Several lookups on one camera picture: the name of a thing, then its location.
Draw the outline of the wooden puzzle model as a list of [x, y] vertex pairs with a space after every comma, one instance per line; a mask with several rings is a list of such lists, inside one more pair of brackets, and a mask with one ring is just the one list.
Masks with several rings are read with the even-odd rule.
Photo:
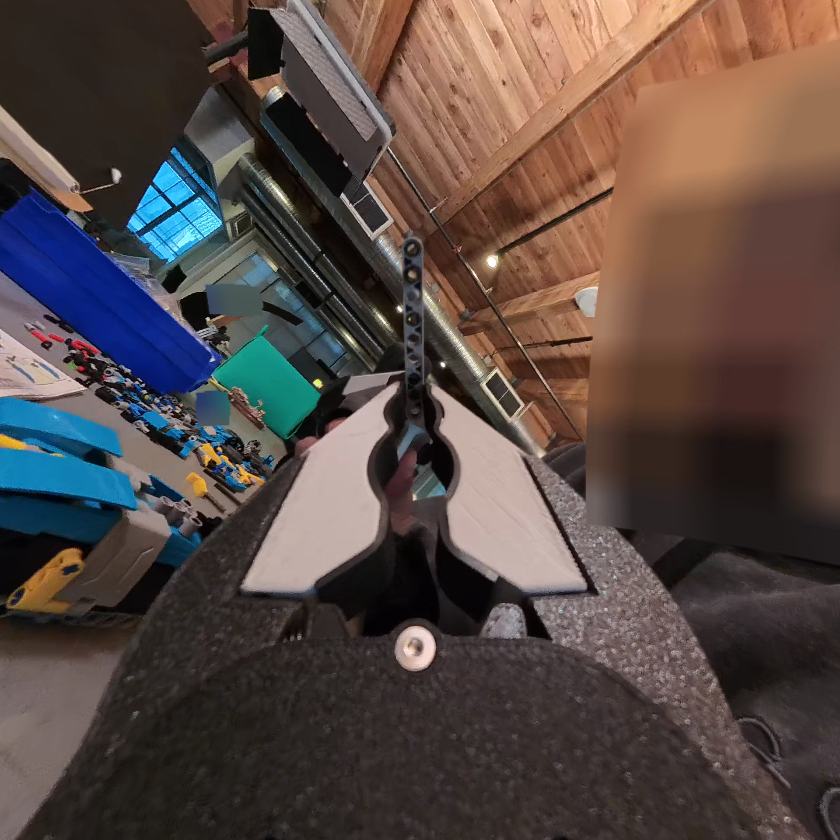
[[266, 427], [266, 411], [262, 401], [258, 401], [257, 405], [251, 405], [247, 394], [238, 387], [227, 391], [227, 396], [231, 406], [257, 429]]

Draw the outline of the dark panel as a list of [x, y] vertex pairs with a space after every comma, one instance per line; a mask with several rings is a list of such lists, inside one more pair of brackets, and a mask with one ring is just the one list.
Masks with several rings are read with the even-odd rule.
[[212, 78], [184, 1], [2, 1], [1, 103], [127, 226]]

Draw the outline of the grey desk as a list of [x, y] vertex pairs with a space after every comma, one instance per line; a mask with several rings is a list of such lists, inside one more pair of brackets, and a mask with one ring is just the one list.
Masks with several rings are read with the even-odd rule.
[[[39, 304], [2, 273], [2, 332], [41, 351], [25, 324], [46, 324]], [[186, 481], [196, 458], [180, 459], [121, 419], [87, 391], [59, 398], [58, 408], [111, 427], [133, 465], [185, 494], [208, 515]], [[87, 628], [2, 619], [1, 837], [15, 838], [66, 768], [86, 734], [133, 627]]]

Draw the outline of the blue plastic bin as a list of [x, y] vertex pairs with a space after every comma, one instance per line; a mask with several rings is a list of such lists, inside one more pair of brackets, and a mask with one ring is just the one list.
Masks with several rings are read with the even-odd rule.
[[2, 207], [1, 268], [159, 392], [191, 392], [221, 364], [216, 351], [35, 191]]

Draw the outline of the building instruction booklet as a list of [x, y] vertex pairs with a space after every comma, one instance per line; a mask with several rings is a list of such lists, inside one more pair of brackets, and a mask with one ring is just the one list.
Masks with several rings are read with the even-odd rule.
[[74, 378], [1, 332], [1, 397], [42, 402], [75, 395], [84, 389]]

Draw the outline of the person's right hand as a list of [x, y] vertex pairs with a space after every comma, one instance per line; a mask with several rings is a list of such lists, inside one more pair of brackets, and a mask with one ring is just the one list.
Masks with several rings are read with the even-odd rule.
[[[347, 418], [339, 417], [328, 422], [321, 437], [308, 436], [297, 441], [294, 455], [302, 457], [321, 438], [341, 425]], [[401, 457], [397, 470], [391, 480], [387, 483], [384, 493], [388, 502], [392, 530], [397, 536], [404, 536], [409, 533], [413, 526], [413, 493], [412, 484], [414, 470], [417, 465], [417, 452], [409, 448]]]

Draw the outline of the white laptop stand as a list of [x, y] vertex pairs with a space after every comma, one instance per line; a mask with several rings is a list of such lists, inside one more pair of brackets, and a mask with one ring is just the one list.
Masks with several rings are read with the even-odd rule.
[[15, 163], [53, 193], [94, 193], [119, 185], [123, 178], [121, 171], [112, 167], [108, 183], [83, 190], [78, 179], [52, 153], [37, 143], [5, 108], [1, 108], [1, 153], [3, 158]]

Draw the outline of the black ceiling rail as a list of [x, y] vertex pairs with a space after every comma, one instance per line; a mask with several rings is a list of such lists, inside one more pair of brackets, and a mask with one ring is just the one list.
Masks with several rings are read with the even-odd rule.
[[548, 222], [541, 224], [540, 226], [534, 228], [533, 230], [523, 234], [522, 236], [512, 240], [511, 242], [501, 246], [497, 251], [493, 252], [489, 257], [495, 257], [497, 259], [501, 259], [507, 253], [511, 252], [514, 249], [517, 249], [531, 241], [535, 238], [540, 237], [541, 235], [548, 233], [550, 230], [571, 221], [571, 219], [581, 215], [582, 213], [588, 211], [590, 208], [604, 202], [608, 198], [613, 195], [614, 187], [611, 186], [608, 189], [586, 199], [582, 203], [574, 206], [572, 209], [569, 209], [562, 213], [561, 215], [550, 219]]

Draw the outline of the heap of clear plastic bags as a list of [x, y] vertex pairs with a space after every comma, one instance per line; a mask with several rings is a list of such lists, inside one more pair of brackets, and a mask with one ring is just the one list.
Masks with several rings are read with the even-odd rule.
[[182, 311], [177, 299], [152, 276], [151, 262], [147, 258], [120, 253], [107, 253], [106, 256], [127, 273], [135, 284], [147, 292], [174, 319], [183, 321]]

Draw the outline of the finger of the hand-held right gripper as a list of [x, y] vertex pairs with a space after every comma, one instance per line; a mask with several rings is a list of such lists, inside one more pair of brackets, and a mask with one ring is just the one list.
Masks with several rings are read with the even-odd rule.
[[355, 394], [365, 394], [371, 392], [373, 394], [380, 392], [388, 385], [400, 384], [403, 381], [402, 371], [383, 372], [374, 374], [357, 374], [349, 377], [343, 385], [342, 393], [344, 396], [351, 396]]

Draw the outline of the blue brick vehicle model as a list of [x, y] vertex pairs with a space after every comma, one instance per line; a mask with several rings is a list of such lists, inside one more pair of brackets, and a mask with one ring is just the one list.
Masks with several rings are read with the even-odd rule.
[[4, 616], [136, 622], [219, 523], [125, 460], [106, 426], [3, 396], [1, 432]]

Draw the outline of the pile of brick pieces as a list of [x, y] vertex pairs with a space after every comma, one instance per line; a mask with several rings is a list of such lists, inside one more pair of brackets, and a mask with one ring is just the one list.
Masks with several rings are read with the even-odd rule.
[[140, 434], [182, 460], [194, 457], [199, 474], [235, 504], [248, 488], [270, 477], [275, 460], [262, 455], [259, 441], [245, 442], [225, 425], [201, 425], [180, 398], [157, 392], [89, 342], [73, 338], [67, 323], [47, 314], [43, 321], [24, 321], [23, 327], [42, 350], [62, 352], [62, 363], [76, 382], [114, 407]]

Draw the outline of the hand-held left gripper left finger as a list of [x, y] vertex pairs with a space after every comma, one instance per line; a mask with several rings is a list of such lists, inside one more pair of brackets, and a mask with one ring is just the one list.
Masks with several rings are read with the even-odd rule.
[[310, 447], [240, 585], [247, 595], [352, 595], [388, 576], [385, 487], [397, 471], [403, 385], [387, 382]]

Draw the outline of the white vent grille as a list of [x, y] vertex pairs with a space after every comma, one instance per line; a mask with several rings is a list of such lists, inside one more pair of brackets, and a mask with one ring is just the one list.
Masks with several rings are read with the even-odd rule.
[[340, 199], [370, 240], [376, 240], [393, 226], [394, 220], [367, 182], [351, 175]]
[[520, 417], [525, 409], [525, 403], [498, 368], [490, 369], [481, 380], [480, 386], [508, 423]]

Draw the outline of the grey perforated brick beam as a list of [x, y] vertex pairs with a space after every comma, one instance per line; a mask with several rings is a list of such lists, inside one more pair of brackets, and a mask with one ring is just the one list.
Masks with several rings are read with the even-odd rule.
[[424, 408], [424, 247], [414, 233], [406, 235], [402, 246], [402, 290], [405, 440], [422, 464], [422, 453], [430, 442]]

